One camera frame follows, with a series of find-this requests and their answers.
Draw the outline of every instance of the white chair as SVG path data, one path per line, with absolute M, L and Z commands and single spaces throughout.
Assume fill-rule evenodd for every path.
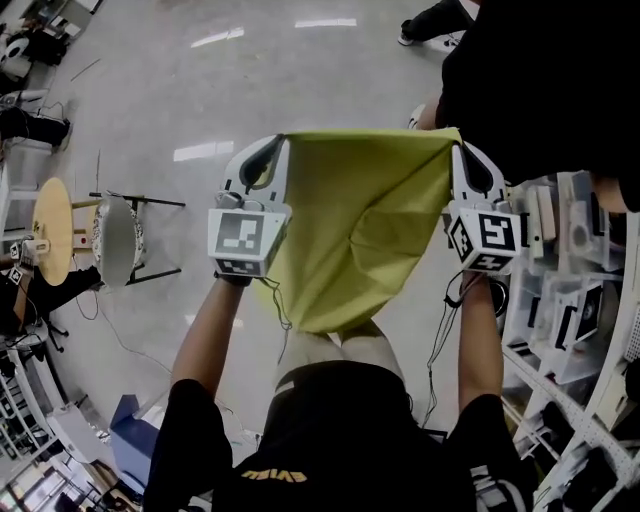
M 92 197 L 102 194 L 91 193 Z M 140 258 L 144 250 L 144 234 L 137 219 L 139 203 L 159 203 L 185 206 L 185 203 L 145 197 L 106 195 L 96 211 L 92 232 L 93 254 L 102 280 L 112 288 L 142 283 L 182 272 L 177 268 L 144 277 L 136 272 L 144 268 Z

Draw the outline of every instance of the yellow cloth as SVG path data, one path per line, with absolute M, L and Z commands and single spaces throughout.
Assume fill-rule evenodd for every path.
M 450 199 L 455 129 L 287 135 L 293 210 L 269 277 L 295 328 L 371 318 L 404 285 Z M 272 303 L 272 292 L 254 285 Z

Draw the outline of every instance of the tan shorts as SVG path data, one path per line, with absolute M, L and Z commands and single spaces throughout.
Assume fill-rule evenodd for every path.
M 275 384 L 292 370 L 323 361 L 356 361 L 374 364 L 404 377 L 391 344 L 372 320 L 347 331 L 337 333 L 341 346 L 328 334 L 292 331 L 276 370 Z

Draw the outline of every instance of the black pants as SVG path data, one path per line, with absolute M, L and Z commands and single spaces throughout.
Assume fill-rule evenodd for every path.
M 25 57 L 37 60 L 48 66 L 57 66 L 67 53 L 67 45 L 42 30 L 26 34 L 29 46 L 24 51 Z
M 441 0 L 403 25 L 404 35 L 414 41 L 429 41 L 437 36 L 467 30 L 473 20 L 459 0 Z
M 59 146 L 69 133 L 69 124 L 55 119 L 33 117 L 13 107 L 0 113 L 0 137 L 39 140 L 52 146 Z
M 46 316 L 52 311 L 65 305 L 70 300 L 75 299 L 82 292 L 88 290 L 93 285 L 98 284 L 102 278 L 96 267 L 87 270 L 76 270 L 69 272 L 69 275 L 61 285 L 51 286 L 42 277 L 38 267 L 35 268 L 33 280 L 29 284 L 27 296 L 38 308 L 40 317 Z M 25 315 L 25 323 L 30 324 L 36 320 L 33 306 L 29 304 Z

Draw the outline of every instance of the forearm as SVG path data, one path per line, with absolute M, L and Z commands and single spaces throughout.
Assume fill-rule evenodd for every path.
M 489 281 L 485 276 L 462 303 L 458 355 L 458 404 L 462 411 L 484 394 L 502 392 L 503 356 Z
M 598 198 L 598 204 L 611 213 L 626 213 L 629 211 L 622 197 L 620 182 L 618 178 L 599 176 L 589 173 L 591 177 L 591 187 Z
M 171 374 L 171 384 L 197 380 L 215 396 L 244 288 L 218 279 L 191 324 Z
M 13 306 L 13 312 L 20 320 L 19 330 L 22 331 L 22 326 L 24 325 L 24 319 L 27 314 L 27 292 L 29 290 L 29 283 L 31 282 L 31 277 L 28 275 L 23 275 L 22 279 L 18 283 L 18 293 L 16 295 L 16 302 Z

